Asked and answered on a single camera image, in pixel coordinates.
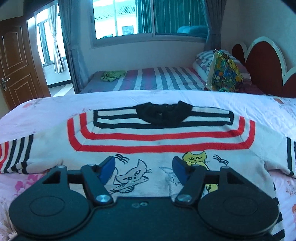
tiled floor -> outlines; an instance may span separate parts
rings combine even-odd
[[[61,86],[49,88],[49,92],[52,97],[75,94],[72,84],[61,85]]]

door frame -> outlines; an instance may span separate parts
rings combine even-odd
[[[43,72],[41,59],[38,52],[37,36],[36,36],[36,25],[35,17],[31,17],[27,20],[28,33],[29,33],[29,44],[31,48],[31,55],[33,58],[33,64],[37,73],[38,83],[42,91],[43,97],[51,97],[49,88]]]

metal bolt head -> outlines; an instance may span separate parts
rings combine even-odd
[[[190,202],[192,197],[188,194],[180,194],[177,196],[178,201],[180,202]]]
[[[133,208],[139,208],[139,207],[140,207],[140,204],[139,204],[139,203],[133,203],[131,206],[132,206]]]
[[[111,197],[109,195],[102,194],[97,196],[96,200],[100,203],[107,203],[111,200]]]
[[[140,205],[141,206],[148,206],[148,202],[141,202]]]

heart-shaped headboard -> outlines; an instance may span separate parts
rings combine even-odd
[[[265,94],[296,97],[296,67],[287,72],[283,54],[270,38],[257,38],[249,48],[237,43],[232,55],[247,68],[252,83]]]

white sweater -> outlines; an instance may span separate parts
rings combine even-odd
[[[105,187],[114,197],[175,197],[182,185],[172,171],[174,156],[208,170],[228,165],[272,198],[268,170],[296,177],[296,144],[290,138],[231,111],[184,102],[89,111],[2,143],[0,173],[40,173],[61,164],[80,169],[110,155],[116,170]],[[206,185],[205,194],[216,189]],[[280,220],[273,234],[283,238]]]

